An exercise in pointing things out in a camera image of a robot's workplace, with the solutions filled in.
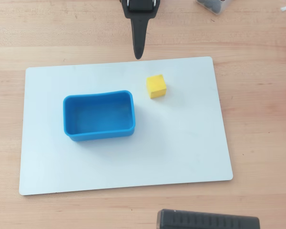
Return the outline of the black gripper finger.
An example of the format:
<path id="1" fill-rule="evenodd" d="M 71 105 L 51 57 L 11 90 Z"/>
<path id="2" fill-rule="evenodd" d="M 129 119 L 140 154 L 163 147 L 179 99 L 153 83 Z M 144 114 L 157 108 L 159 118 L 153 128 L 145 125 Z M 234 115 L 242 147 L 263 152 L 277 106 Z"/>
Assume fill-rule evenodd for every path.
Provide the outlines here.
<path id="1" fill-rule="evenodd" d="M 146 39 L 147 20 L 131 19 L 132 34 L 133 34 L 133 50 L 137 60 L 141 59 Z"/>

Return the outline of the black gripper body with motor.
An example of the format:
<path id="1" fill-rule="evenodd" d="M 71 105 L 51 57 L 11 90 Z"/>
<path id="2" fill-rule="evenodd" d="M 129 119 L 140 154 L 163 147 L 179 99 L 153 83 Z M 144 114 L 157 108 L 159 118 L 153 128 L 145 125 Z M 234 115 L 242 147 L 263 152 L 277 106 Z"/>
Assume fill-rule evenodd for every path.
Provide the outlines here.
<path id="1" fill-rule="evenodd" d="M 159 6 L 159 0 L 121 0 L 124 15 L 128 19 L 155 18 Z"/>

